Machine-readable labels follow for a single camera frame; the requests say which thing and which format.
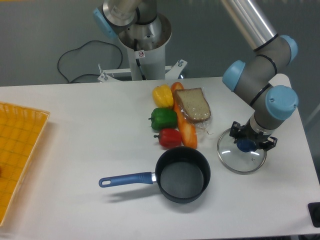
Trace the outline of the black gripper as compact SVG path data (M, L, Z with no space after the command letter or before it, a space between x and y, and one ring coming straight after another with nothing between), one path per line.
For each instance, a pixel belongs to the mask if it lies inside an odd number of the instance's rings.
M264 134L262 131L257 133L249 124L241 126L237 121L232 123L229 136L233 138L234 143L238 141L239 148L255 147L266 152L275 148L278 142L276 137Z

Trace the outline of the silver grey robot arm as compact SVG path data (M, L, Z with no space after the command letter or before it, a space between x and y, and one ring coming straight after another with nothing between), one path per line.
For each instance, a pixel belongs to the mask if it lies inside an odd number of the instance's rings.
M276 146L272 133L295 111L296 92L286 86L272 86L270 80L294 60L297 43L279 35L254 0L222 2L255 58L235 61L222 77L226 87L254 109L245 125L234 122L229 131L242 152L268 151ZM173 70L165 70L165 44L171 37L171 25L158 13L154 0L106 0L93 11L102 32L117 37L127 48L133 80L171 79Z

